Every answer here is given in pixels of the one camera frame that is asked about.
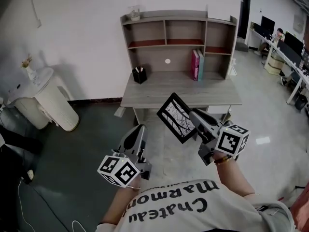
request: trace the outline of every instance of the computer monitor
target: computer monitor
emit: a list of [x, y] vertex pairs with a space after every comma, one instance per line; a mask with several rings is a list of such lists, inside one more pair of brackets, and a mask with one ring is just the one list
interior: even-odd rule
[[275, 22], [268, 19], [265, 16], [262, 16], [262, 22], [261, 22], [261, 27], [267, 29], [268, 31], [270, 31], [270, 34], [274, 33], [274, 29], [275, 29]]
[[301, 56], [301, 53], [304, 48], [304, 44], [299, 39], [294, 37], [289, 32], [286, 32], [285, 37], [284, 37], [284, 43], [286, 43], [289, 47], [293, 49], [293, 51], [295, 51], [298, 55]]

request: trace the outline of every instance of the gray wooden desk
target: gray wooden desk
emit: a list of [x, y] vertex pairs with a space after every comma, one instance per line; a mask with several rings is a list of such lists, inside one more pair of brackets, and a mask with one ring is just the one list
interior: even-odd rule
[[133, 107], [139, 123], [144, 109], [161, 108], [173, 92], [191, 108], [241, 105], [232, 80], [224, 80], [219, 73], [206, 72], [199, 82], [192, 80], [190, 72], [153, 72], [147, 78], [140, 85], [131, 74], [121, 102], [122, 107]]

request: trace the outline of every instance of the gray floor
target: gray floor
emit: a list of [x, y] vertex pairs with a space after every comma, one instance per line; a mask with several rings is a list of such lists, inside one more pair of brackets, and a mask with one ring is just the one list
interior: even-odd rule
[[[291, 91], [280, 85], [278, 76], [263, 69], [258, 56], [235, 52], [234, 57], [238, 75], [232, 79], [243, 105], [232, 107], [232, 119], [251, 130], [238, 163], [257, 192], [277, 199], [294, 185], [308, 182], [308, 119], [304, 111], [286, 104]], [[71, 222], [78, 220], [87, 231], [94, 231], [116, 190], [96, 174], [104, 155], [133, 125], [132, 110], [120, 119], [113, 116], [116, 108], [76, 108], [81, 123], [75, 131], [67, 133], [49, 126], [41, 134], [45, 146], [32, 186], [69, 229]], [[199, 178], [219, 180], [215, 166], [206, 167], [197, 154], [199, 139], [180, 144], [155, 113], [149, 114], [146, 125], [146, 157], [153, 170], [150, 180], [143, 180], [142, 189]], [[256, 143], [265, 137], [270, 143]], [[31, 187], [22, 184], [21, 196], [26, 219], [37, 232], [65, 231]], [[20, 224], [22, 231], [31, 231], [25, 223]]]

